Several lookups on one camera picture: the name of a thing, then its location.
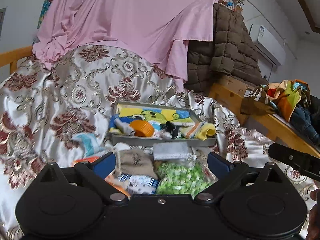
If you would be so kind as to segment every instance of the white floral bedding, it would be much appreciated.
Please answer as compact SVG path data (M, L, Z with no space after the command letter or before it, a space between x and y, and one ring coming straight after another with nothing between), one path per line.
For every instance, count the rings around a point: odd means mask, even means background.
M241 128L235 115L212 98L186 90L176 93L171 77L130 51L81 46L61 57L54 67L51 72L45 70L30 57L1 85L0 239L21 237L15 205L48 160L69 167L76 159L112 149L108 120L119 100L191 108L214 123L218 143L211 149L198 149L204 160L214 151L252 167L271 161L267 150L272 141ZM310 210L314 202L309 193L316 188L313 181L278 165Z

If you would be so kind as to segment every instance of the ceiling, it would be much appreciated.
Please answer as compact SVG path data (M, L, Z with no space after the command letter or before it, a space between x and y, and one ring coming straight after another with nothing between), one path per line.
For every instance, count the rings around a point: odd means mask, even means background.
M320 43L320 0L276 0L276 2L301 38Z

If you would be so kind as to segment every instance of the human hand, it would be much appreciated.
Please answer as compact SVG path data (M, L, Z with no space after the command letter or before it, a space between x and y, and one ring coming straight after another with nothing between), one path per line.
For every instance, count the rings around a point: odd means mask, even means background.
M314 201L317 201L317 193L320 191L320 189L316 189L314 191L310 192L310 198ZM317 240L320 236L320 228L316 225L316 219L317 219L317 211L318 205L315 204L309 213L309 226L308 226L308 235L306 237L306 240Z

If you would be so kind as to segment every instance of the cartoon face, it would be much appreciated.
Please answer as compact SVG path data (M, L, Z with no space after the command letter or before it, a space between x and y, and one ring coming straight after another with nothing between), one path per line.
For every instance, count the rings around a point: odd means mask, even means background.
M153 112L151 110L146 110L141 112L141 115L145 116L146 121L156 121L159 123L166 123L167 120L163 114L158 112Z

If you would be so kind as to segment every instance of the ceiling trim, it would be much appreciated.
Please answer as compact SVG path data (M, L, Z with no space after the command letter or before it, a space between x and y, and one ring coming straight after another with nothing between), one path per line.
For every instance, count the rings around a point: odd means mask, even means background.
M302 10L307 17L307 20L309 22L311 30L315 33L320 33L320 28L316 26L316 23L313 20L312 14L309 10L309 7L308 7L306 1L305 0L298 0L298 2L300 3Z

